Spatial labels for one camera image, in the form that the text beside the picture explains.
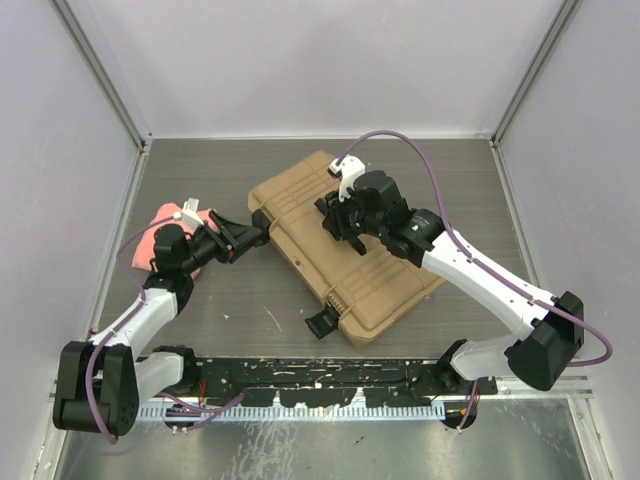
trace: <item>white bracket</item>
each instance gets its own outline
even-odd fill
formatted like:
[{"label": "white bracket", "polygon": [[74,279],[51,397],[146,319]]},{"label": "white bracket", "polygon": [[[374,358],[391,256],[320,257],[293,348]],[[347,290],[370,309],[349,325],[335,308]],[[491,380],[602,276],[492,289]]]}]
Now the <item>white bracket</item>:
[{"label": "white bracket", "polygon": [[360,161],[358,157],[354,157],[353,155],[347,155],[342,160],[340,165],[337,165],[338,159],[336,158],[331,165],[329,165],[329,170],[334,175],[339,175],[342,178],[340,182],[340,190],[338,191],[340,201],[343,202],[347,198],[351,198],[349,194],[349,189],[353,189],[353,182],[365,172],[364,163]]}]

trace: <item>metal frame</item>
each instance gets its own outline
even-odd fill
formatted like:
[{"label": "metal frame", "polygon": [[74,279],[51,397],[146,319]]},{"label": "metal frame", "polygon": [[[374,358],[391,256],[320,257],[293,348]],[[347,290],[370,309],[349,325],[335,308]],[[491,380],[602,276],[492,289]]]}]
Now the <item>metal frame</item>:
[{"label": "metal frame", "polygon": [[529,281],[533,285],[537,285],[538,287],[540,287],[541,278],[540,274],[538,273],[540,272],[540,269],[536,268],[534,254],[529,243],[527,242],[527,235],[520,214],[518,213],[519,208],[516,197],[513,193],[513,184],[511,182],[511,177],[509,177],[509,171],[507,169],[505,158],[502,153],[502,148],[494,141],[490,141],[489,144],[491,145],[493,158],[496,162],[498,176],[500,177],[500,182],[502,183],[502,189],[504,190],[507,207],[509,208],[509,214],[511,216],[511,221],[513,222],[516,241],[518,242],[518,246],[520,247],[520,253],[522,255],[522,260],[524,261],[524,266],[527,269]]},{"label": "metal frame", "polygon": [[594,480],[613,480],[616,478],[611,468],[613,462],[607,456],[602,435],[595,420],[594,409],[597,406],[592,399],[584,398],[572,398],[568,403],[591,478]]},{"label": "metal frame", "polygon": [[[153,136],[126,82],[122,79],[91,9],[84,0],[75,0],[74,7],[70,6],[68,0],[49,1],[133,142],[140,149],[150,144]],[[91,39],[87,30],[80,24],[79,17],[83,25],[91,25]]]},{"label": "metal frame", "polygon": [[[74,4],[73,7],[69,5],[70,1]],[[134,97],[130,93],[126,82],[122,79],[122,75],[117,64],[111,57],[106,41],[104,37],[102,37],[99,26],[95,19],[93,19],[90,8],[86,5],[85,1],[50,0],[50,2],[58,12],[61,21],[74,39],[81,55],[85,58],[88,67],[93,72],[107,99],[112,104],[118,117],[129,132],[133,142],[140,149],[136,163],[131,172],[129,187],[121,206],[122,214],[118,221],[117,228],[110,239],[108,255],[105,258],[101,272],[101,282],[95,294],[95,302],[90,316],[90,324],[97,325],[104,306],[109,281],[113,273],[114,254],[124,234],[125,226],[142,178],[142,172],[148,158],[149,148],[153,141],[153,137],[151,133],[149,133],[146,121],[144,120]],[[511,99],[495,134],[491,137],[491,147],[496,160],[498,174],[505,191],[507,204],[516,231],[516,237],[523,254],[523,260],[527,268],[530,281],[537,285],[540,284],[540,277],[536,272],[539,272],[539,269],[536,269],[535,258],[531,252],[529,244],[527,243],[523,222],[518,214],[519,209],[515,196],[513,195],[511,179],[509,178],[505,159],[500,148],[500,142],[504,138],[518,110],[522,106],[527,94],[531,90],[533,83],[538,78],[546,64],[546,61],[550,57],[560,35],[566,29],[581,3],[582,0],[564,0],[562,2],[562,5],[560,6],[551,26],[538,48],[531,65],[518,86],[516,93]],[[91,38],[89,38],[86,29],[83,28],[80,23],[85,26],[91,26]],[[613,478],[614,475],[609,467],[610,463],[607,459],[606,449],[601,442],[601,436],[596,425],[597,422],[594,420],[594,417],[597,417],[597,415],[594,415],[594,408],[596,407],[593,405],[593,393],[583,370],[575,372],[572,376],[563,377],[558,381],[556,388],[554,388],[552,392],[546,393],[534,391],[515,378],[500,378],[497,379],[497,381],[500,389],[499,394],[495,397],[487,397],[488,399],[511,398],[516,400],[567,398],[591,475],[594,479]],[[52,409],[52,406],[53,400],[51,399],[48,405],[49,410]],[[33,480],[50,480],[54,477],[62,447],[66,439],[66,433],[67,432],[55,429],[51,423],[48,424],[46,437],[34,467]]]},{"label": "metal frame", "polygon": [[522,102],[524,102],[525,98],[527,97],[527,94],[531,90],[531,87],[546,65],[549,56],[553,52],[553,48],[558,42],[558,39],[566,30],[571,19],[573,18],[574,13],[577,11],[581,3],[582,0],[563,0],[562,5],[558,9],[556,16],[551,22],[551,25],[549,26],[549,29],[547,30],[547,33],[542,40],[542,43],[533,56],[533,60],[529,65],[527,72],[520,82],[520,85],[518,85],[516,93],[511,98],[509,106],[505,110],[500,123],[498,123],[496,133],[493,135],[493,137],[491,137],[492,142],[496,146],[500,146],[500,142],[502,142],[502,139],[504,138],[509,126],[511,125],[511,122],[518,113]]}]

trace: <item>white clip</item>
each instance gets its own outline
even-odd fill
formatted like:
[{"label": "white clip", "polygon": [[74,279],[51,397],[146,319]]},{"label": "white clip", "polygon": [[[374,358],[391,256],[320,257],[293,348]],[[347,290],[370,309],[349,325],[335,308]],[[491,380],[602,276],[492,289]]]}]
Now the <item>white clip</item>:
[{"label": "white clip", "polygon": [[190,198],[186,202],[184,202],[184,205],[182,206],[182,212],[181,212],[182,221],[187,227],[189,227],[192,230],[195,230],[200,225],[204,224],[204,222],[198,215],[199,203],[200,203],[200,200],[198,200],[197,198]]},{"label": "white clip", "polygon": [[338,159],[336,158],[331,165],[329,165],[329,171],[336,176],[340,176],[339,199],[343,202],[347,198],[351,198],[349,193],[350,189],[353,189],[353,182],[365,172],[366,168],[364,163],[360,161],[358,157],[353,155],[347,155],[344,157],[340,165],[338,165]]}]

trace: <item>cable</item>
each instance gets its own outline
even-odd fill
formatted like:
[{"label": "cable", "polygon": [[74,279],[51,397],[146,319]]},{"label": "cable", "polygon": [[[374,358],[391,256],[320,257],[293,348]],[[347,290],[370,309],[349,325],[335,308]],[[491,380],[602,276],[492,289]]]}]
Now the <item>cable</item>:
[{"label": "cable", "polygon": [[198,430],[199,428],[204,427],[205,425],[207,425],[208,423],[213,421],[215,418],[217,418],[221,413],[226,412],[230,408],[235,407],[240,402],[242,402],[242,400],[244,400],[244,393],[240,393],[239,395],[236,395],[233,399],[231,399],[229,401],[229,403],[227,403],[226,405],[224,405],[222,407],[203,408],[203,407],[194,407],[193,405],[185,402],[184,400],[179,399],[178,397],[176,397],[175,395],[172,395],[171,393],[160,392],[158,394],[158,396],[159,397],[169,398],[169,399],[173,400],[174,402],[176,402],[178,405],[180,405],[180,406],[182,406],[184,408],[188,408],[188,409],[190,409],[190,410],[192,410],[194,412],[210,413],[211,414],[209,417],[207,417],[204,420],[196,423],[195,425],[192,425],[190,427],[186,427],[186,431],[188,431],[188,432],[190,432],[192,430]]},{"label": "cable", "polygon": [[355,149],[358,145],[360,145],[366,139],[371,138],[371,137],[376,137],[376,136],[379,136],[379,135],[388,135],[390,137],[396,137],[396,138],[399,138],[400,140],[403,140],[411,148],[413,148],[413,150],[418,154],[418,156],[420,156],[420,158],[424,162],[425,166],[427,167],[427,170],[429,172],[429,176],[431,177],[431,183],[433,185],[433,191],[435,193],[436,203],[438,204],[438,210],[440,210],[440,217],[442,217],[442,222],[444,223],[444,228],[447,230],[447,233],[449,234],[449,237],[451,237],[451,240],[456,245],[456,247],[458,247],[460,249],[460,251],[471,262],[473,262],[476,265],[478,265],[482,270],[487,272],[489,275],[491,275],[493,278],[498,280],[500,283],[502,283],[503,285],[508,287],[513,292],[517,293],[521,297],[524,297],[527,301],[533,302],[536,305],[538,305],[539,307],[542,307],[545,310],[548,310],[549,312],[552,312],[552,313],[564,318],[565,320],[568,320],[571,323],[574,323],[575,325],[585,329],[587,332],[591,333],[593,336],[595,336],[598,340],[600,340],[602,342],[602,344],[604,345],[604,348],[605,348],[604,354],[602,354],[600,357],[593,358],[593,359],[590,359],[590,360],[581,360],[581,361],[577,361],[577,362],[571,362],[571,363],[569,363],[570,367],[587,367],[587,366],[590,366],[590,365],[597,365],[599,363],[606,362],[607,360],[609,360],[609,358],[611,358],[611,355],[613,355],[613,345],[611,345],[611,342],[607,339],[607,337],[605,337],[604,334],[602,334],[598,329],[596,329],[595,327],[589,325],[588,323],[585,323],[584,321],[580,320],[578,317],[576,317],[574,315],[571,315],[570,313],[567,313],[567,312],[565,312],[563,310],[560,310],[559,308],[557,308],[557,307],[555,307],[553,305],[549,305],[548,303],[543,302],[542,300],[534,299],[533,296],[530,293],[524,291],[523,289],[518,287],[516,284],[514,284],[514,283],[510,282],[509,280],[507,280],[506,278],[504,278],[502,275],[500,275],[494,269],[492,269],[491,267],[489,267],[488,265],[483,263],[481,260],[478,260],[477,258],[473,258],[473,256],[471,255],[471,252],[469,252],[469,250],[466,249],[466,247],[462,244],[462,242],[458,239],[458,237],[456,237],[456,235],[455,235],[455,233],[453,231],[453,227],[449,223],[449,218],[448,218],[446,210],[444,208],[444,202],[442,200],[442,194],[440,192],[440,185],[438,183],[438,179],[436,178],[436,174],[435,174],[435,172],[433,170],[431,162],[429,161],[427,156],[424,154],[422,149],[418,146],[418,144],[416,144],[409,137],[407,137],[406,135],[403,135],[402,133],[394,132],[394,131],[391,131],[391,130],[376,130],[376,131],[373,131],[373,132],[369,132],[369,133],[367,133],[365,135],[362,135],[355,142],[353,142],[349,146],[349,148],[347,148],[347,150],[338,158],[338,161],[336,162],[336,165],[340,165],[342,163],[342,161],[344,160],[344,157],[349,155],[353,151],[353,149]]},{"label": "cable", "polygon": [[471,415],[471,410],[473,409],[473,403],[475,402],[477,391],[478,391],[478,380],[474,380],[473,385],[471,386],[471,395],[469,396],[469,403],[467,404],[467,410],[466,412],[464,412],[464,416],[462,417],[462,420],[460,420],[460,425],[456,427],[456,430],[458,430],[458,433],[462,433],[462,429],[467,423],[467,419],[469,418],[469,415]]},{"label": "cable", "polygon": [[156,222],[153,222],[153,223],[149,224],[148,226],[146,226],[145,228],[143,228],[142,230],[140,230],[136,234],[132,235],[131,238],[129,238],[126,242],[124,242],[122,244],[122,246],[118,249],[118,253],[116,254],[116,261],[117,261],[118,265],[127,273],[129,278],[131,278],[133,283],[135,283],[136,286],[138,287],[139,301],[138,301],[138,303],[136,303],[135,307],[133,307],[133,309],[131,309],[131,311],[120,322],[118,322],[109,333],[107,333],[104,336],[104,338],[98,343],[96,348],[94,348],[93,352],[91,353],[91,357],[89,357],[89,363],[87,364],[87,370],[86,370],[86,373],[85,373],[85,376],[84,376],[84,387],[85,387],[85,389],[87,391],[87,401],[89,402],[89,408],[91,409],[91,414],[93,415],[93,419],[95,420],[96,425],[98,426],[98,430],[100,430],[100,433],[102,433],[102,436],[111,445],[115,445],[118,442],[118,438],[115,437],[114,435],[111,435],[111,433],[109,432],[109,429],[107,428],[107,425],[104,422],[104,419],[102,418],[102,414],[100,413],[100,408],[98,407],[98,403],[96,402],[96,397],[95,397],[95,395],[93,393],[93,386],[92,386],[92,384],[93,384],[93,371],[95,369],[96,361],[98,360],[98,356],[100,355],[100,352],[102,351],[104,346],[107,344],[107,342],[109,340],[111,340],[111,338],[113,338],[113,336],[116,333],[118,333],[127,323],[129,323],[129,321],[144,306],[144,304],[145,304],[145,302],[147,300],[147,295],[144,292],[144,287],[143,287],[142,283],[135,277],[135,275],[133,274],[131,268],[122,261],[121,255],[122,255],[122,252],[136,238],[138,238],[144,232],[146,232],[147,230],[149,230],[151,228],[157,227],[158,225],[162,225],[163,223],[169,222],[169,221],[171,221],[173,219],[174,219],[174,217],[170,216],[170,217],[166,217],[166,218],[163,218],[161,220],[158,220]]}]

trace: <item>metal floor plate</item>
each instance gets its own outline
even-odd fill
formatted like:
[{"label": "metal floor plate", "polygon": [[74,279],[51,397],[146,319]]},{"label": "metal floor plate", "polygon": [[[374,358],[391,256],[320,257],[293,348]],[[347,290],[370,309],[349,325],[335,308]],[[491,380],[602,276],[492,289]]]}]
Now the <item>metal floor plate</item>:
[{"label": "metal floor plate", "polygon": [[590,476],[563,399],[483,400],[476,423],[462,435],[440,422],[423,420],[217,422],[187,435],[172,435],[160,422],[140,422],[111,448],[97,435],[69,435],[56,476],[57,480],[165,478],[580,480]]}]

